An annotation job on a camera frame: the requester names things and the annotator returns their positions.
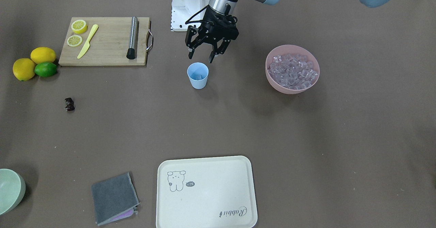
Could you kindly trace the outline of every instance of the yellow knife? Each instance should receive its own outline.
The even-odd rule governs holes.
[[[91,38],[94,36],[97,29],[98,29],[98,25],[92,26],[91,31],[89,32],[88,38],[86,39],[86,42],[84,42],[83,48],[79,52],[79,55],[77,56],[78,59],[80,59],[86,53],[86,51],[89,49],[89,47],[90,47],[89,42],[90,42]]]

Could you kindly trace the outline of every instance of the white tray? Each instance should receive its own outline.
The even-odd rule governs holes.
[[[164,161],[157,171],[157,228],[251,228],[257,206],[245,156]]]

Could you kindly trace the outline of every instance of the pink bowl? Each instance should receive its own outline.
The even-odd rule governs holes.
[[[266,60],[265,60],[266,79],[268,79],[268,82],[272,85],[272,87],[274,87],[274,89],[276,89],[280,93],[286,93],[286,94],[301,93],[301,92],[304,92],[305,90],[309,89],[310,87],[313,87],[313,85],[311,85],[310,87],[307,87],[305,89],[294,90],[294,89],[289,89],[289,88],[286,88],[286,87],[282,87],[281,85],[279,85],[277,82],[274,81],[274,79],[268,73],[269,64],[273,62],[273,59],[272,59],[273,57],[275,57],[277,55],[283,55],[283,54],[293,54],[293,55],[294,54],[301,54],[301,55],[306,55],[307,56],[307,60],[313,62],[313,70],[318,72],[318,77],[316,78],[316,80],[313,83],[313,85],[315,85],[315,83],[320,78],[320,65],[319,65],[318,61],[315,59],[315,57],[309,51],[307,51],[306,49],[304,49],[302,47],[299,47],[297,45],[281,45],[281,46],[278,46],[278,47],[274,48],[272,51],[270,51],[268,56],[266,57]]]

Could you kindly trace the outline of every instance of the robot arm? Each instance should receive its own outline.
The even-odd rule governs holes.
[[[279,0],[255,0],[264,4],[274,5]],[[368,7],[377,7],[385,4],[389,0],[360,0]],[[192,59],[195,48],[203,43],[212,45],[212,52],[209,62],[212,63],[214,57],[224,54],[232,40],[236,40],[239,31],[236,27],[238,19],[232,16],[233,9],[238,0],[210,0],[209,4],[188,19],[185,24],[201,23],[198,29],[188,26],[185,43],[189,48],[188,57]],[[193,17],[205,11],[203,19],[191,21]]]

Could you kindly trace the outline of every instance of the bowl of ice cubes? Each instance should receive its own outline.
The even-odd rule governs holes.
[[[268,82],[281,93],[297,94],[309,89],[320,77],[320,65],[306,49],[281,45],[269,52],[265,61]]]

